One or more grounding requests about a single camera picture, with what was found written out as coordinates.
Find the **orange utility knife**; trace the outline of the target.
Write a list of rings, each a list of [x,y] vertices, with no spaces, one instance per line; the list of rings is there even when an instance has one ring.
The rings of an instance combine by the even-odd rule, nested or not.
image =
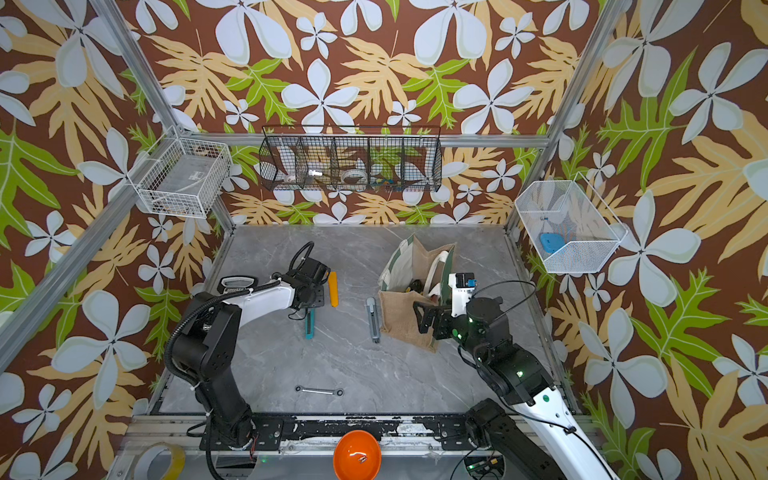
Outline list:
[[[338,275],[334,271],[328,277],[328,293],[330,305],[337,308],[339,306]]]

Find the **teal utility knife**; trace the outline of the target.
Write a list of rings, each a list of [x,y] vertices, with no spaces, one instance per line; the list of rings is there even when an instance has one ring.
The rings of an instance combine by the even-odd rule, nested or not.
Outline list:
[[[305,338],[311,340],[315,336],[316,310],[308,309],[305,318]]]

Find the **green burlap Christmas tote bag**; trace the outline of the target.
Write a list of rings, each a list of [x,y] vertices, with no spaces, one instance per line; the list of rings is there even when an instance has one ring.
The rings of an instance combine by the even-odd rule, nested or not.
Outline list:
[[[430,353],[437,351],[433,329],[419,331],[413,305],[450,302],[448,280],[456,248],[449,243],[427,250],[416,235],[399,243],[378,280],[382,333]]]

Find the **grey utility knife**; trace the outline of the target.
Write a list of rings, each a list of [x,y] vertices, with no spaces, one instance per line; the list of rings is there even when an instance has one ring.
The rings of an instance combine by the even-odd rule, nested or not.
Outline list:
[[[368,315],[371,340],[374,343],[378,344],[381,339],[381,333],[380,333],[379,320],[378,320],[377,304],[376,304],[376,300],[373,297],[369,297],[366,299],[366,312]]]

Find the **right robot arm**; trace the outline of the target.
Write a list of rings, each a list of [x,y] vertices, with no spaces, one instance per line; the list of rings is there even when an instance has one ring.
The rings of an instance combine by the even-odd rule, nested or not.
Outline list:
[[[466,413],[470,442],[494,450],[526,479],[615,479],[616,473],[573,419],[535,355],[514,342],[502,299],[470,297],[457,313],[416,302],[418,329],[452,339],[498,397]]]

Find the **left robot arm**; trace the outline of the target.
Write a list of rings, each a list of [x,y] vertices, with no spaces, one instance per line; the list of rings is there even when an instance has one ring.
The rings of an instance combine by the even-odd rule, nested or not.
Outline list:
[[[273,312],[323,306],[330,273],[328,266],[306,257],[264,284],[253,277],[229,276],[221,279],[216,295],[193,297],[166,343],[164,360],[203,406],[204,438],[210,443],[243,449],[253,438],[253,413],[231,370],[240,328]]]

